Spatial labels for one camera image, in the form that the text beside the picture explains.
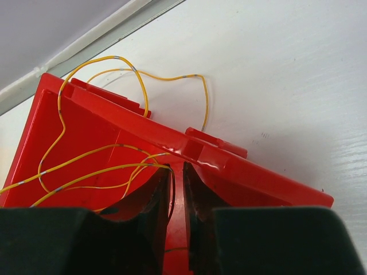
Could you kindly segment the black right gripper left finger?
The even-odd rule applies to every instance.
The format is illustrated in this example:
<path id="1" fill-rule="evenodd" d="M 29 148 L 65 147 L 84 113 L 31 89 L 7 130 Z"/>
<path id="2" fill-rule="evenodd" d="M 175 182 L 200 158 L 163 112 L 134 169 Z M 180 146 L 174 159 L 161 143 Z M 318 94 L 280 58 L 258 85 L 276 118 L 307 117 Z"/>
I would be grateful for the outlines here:
<path id="1" fill-rule="evenodd" d="M 97 214 L 85 208 L 1 210 L 2 274 L 161 274 L 169 167 Z"/>

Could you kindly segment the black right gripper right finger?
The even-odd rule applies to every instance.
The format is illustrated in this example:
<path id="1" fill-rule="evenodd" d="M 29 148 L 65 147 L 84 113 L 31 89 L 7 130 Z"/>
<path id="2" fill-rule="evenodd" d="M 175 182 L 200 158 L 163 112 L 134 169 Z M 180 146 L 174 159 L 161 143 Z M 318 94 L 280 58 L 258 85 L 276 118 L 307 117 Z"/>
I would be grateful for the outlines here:
<path id="1" fill-rule="evenodd" d="M 194 274 L 356 274 L 357 252 L 324 207 L 233 207 L 183 165 L 188 267 Z"/>

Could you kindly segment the red plastic bin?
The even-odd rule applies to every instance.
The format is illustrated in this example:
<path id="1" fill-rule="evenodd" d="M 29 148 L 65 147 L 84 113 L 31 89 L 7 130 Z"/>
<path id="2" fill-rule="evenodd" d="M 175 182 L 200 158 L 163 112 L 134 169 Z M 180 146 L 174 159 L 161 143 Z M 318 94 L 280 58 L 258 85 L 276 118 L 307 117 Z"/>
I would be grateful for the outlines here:
<path id="1" fill-rule="evenodd" d="M 30 206 L 62 184 L 71 187 L 44 206 L 97 210 L 129 197 L 153 173 L 134 180 L 137 162 L 171 165 L 177 194 L 168 227 L 164 274 L 189 274 L 183 165 L 190 163 L 204 183 L 232 206 L 332 206 L 330 195 L 247 160 L 241 147 L 194 128 L 180 132 L 150 119 L 150 112 L 126 97 L 72 79 L 43 74 L 1 195 L 5 207 Z"/>

